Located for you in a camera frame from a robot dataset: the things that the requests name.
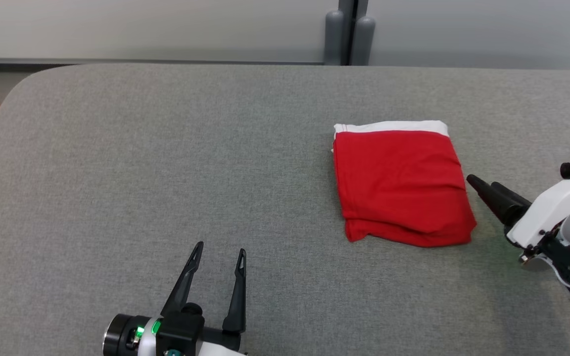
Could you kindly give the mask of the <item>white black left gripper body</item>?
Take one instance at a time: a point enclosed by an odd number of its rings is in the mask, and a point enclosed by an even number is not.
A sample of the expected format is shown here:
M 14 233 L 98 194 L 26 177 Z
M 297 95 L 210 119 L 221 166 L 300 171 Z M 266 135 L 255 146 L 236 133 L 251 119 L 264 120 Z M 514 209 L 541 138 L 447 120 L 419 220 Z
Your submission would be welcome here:
M 228 332 L 222 329 L 205 327 L 203 330 L 203 343 L 198 356 L 247 356 L 240 352 L 242 333 Z

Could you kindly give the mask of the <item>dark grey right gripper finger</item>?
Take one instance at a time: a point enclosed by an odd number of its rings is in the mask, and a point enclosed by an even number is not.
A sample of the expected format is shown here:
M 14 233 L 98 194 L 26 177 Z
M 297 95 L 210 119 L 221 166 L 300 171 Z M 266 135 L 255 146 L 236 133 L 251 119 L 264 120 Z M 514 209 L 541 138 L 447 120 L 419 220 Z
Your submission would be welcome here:
M 492 210 L 496 212 L 507 212 L 520 208 L 528 208 L 531 202 L 520 196 L 516 192 L 495 181 L 490 185 L 493 192 L 493 203 L 490 203 Z
M 468 175 L 466 181 L 505 227 L 514 227 L 524 216 L 526 199 L 516 192 L 496 181 L 488 184 L 475 175 Z

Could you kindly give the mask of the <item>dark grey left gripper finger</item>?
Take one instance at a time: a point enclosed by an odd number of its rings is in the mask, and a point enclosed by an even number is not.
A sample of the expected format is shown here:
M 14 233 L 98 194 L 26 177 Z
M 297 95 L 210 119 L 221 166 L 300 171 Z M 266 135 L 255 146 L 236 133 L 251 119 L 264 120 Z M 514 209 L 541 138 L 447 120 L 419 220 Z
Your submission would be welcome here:
M 229 311 L 222 324 L 226 333 L 246 331 L 246 259 L 246 250 L 241 248 L 235 266 L 236 279 Z
M 199 241 L 193 248 L 193 251 L 190 254 L 183 270 L 181 271 L 174 288 L 172 289 L 170 295 L 168 295 L 164 307 L 161 309 L 161 317 L 167 317 L 167 315 L 172 312 L 180 312 L 181 309 L 185 306 L 188 295 L 190 293 L 190 287 L 194 274 L 199 268 L 203 246 L 204 242 Z

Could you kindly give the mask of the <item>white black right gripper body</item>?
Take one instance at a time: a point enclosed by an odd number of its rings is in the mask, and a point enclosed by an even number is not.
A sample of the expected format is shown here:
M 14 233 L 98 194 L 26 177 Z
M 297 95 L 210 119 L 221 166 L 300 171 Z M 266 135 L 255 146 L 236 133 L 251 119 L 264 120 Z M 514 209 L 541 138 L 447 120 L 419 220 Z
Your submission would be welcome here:
M 568 216 L 570 180 L 566 179 L 541 193 L 505 236 L 521 248 L 537 246 L 543 238 L 540 234 L 542 230 L 550 232 Z

